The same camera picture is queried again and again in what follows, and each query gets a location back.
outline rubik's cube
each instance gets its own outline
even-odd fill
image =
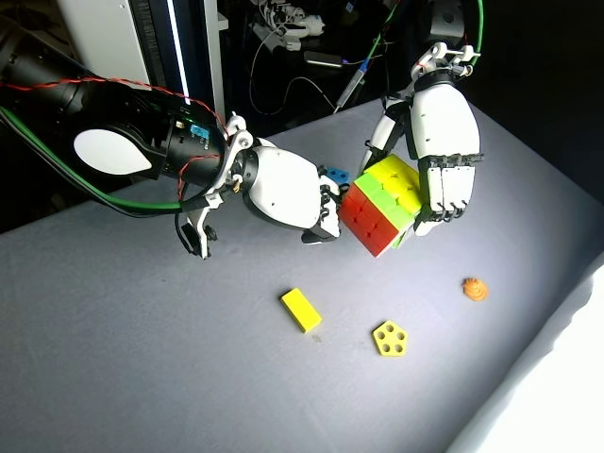
[[[350,186],[340,218],[374,257],[398,246],[422,207],[419,176],[390,155],[364,171]]]

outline light strip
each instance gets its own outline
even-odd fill
[[[170,15],[170,27],[172,28],[172,39],[176,50],[176,61],[178,63],[178,71],[180,72],[180,83],[182,84],[182,92],[185,95],[185,102],[189,106],[189,86],[187,85],[187,77],[185,76],[185,65],[182,61],[182,50],[180,49],[180,38],[178,37],[178,26],[176,25],[176,15],[174,13],[174,1],[167,0],[168,14]]]

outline small orange toy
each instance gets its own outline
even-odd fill
[[[463,281],[463,292],[475,302],[480,302],[487,298],[489,289],[482,280],[477,278],[467,278]]]

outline gray table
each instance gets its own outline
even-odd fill
[[[379,115],[273,139],[354,171]],[[212,214],[207,262],[172,218],[94,203],[0,237],[0,451],[443,450],[604,249],[604,209],[476,115],[487,159],[466,215],[379,260],[347,230],[305,246],[237,198]],[[468,276],[486,302],[461,294]],[[292,287],[323,315],[309,335],[278,300]],[[388,318],[409,332],[402,359],[373,345]]]

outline red wire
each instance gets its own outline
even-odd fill
[[[195,160],[202,160],[202,159],[207,159],[207,158],[218,159],[218,158],[220,158],[220,156],[217,154],[207,154],[206,156],[195,156],[195,157],[187,160],[185,162],[185,164],[182,166],[182,168],[180,168],[180,170],[178,170],[178,183],[176,184],[176,193],[178,194],[178,200],[182,200],[182,188],[184,187],[184,182],[182,181],[182,176],[184,175],[187,168],[189,168],[189,164]]]
[[[171,92],[170,90],[168,90],[167,88],[164,88],[164,87],[156,87],[154,85],[149,85],[148,83],[141,82],[140,80],[128,80],[127,78],[120,78],[120,77],[110,77],[110,78],[82,77],[82,78],[62,78],[62,79],[54,81],[54,82],[37,83],[37,84],[31,85],[31,86],[14,85],[12,83],[0,82],[0,87],[7,87],[12,90],[17,90],[19,92],[32,92],[34,90],[44,90],[44,89],[56,88],[59,85],[66,85],[66,84],[75,85],[75,84],[85,83],[85,82],[115,82],[115,83],[138,85],[140,87],[149,88],[151,90],[156,90],[158,92],[165,92],[166,94],[180,97],[182,99],[189,99],[191,102],[203,107],[209,113],[211,113],[214,116],[214,118],[216,118],[216,121],[218,122],[220,127],[228,135],[227,127],[225,126],[223,121],[220,119],[220,116],[218,116],[218,114],[214,110],[212,110],[208,106],[208,104],[206,104],[204,101],[200,101],[199,99],[193,99],[192,97],[186,97],[182,92]]]

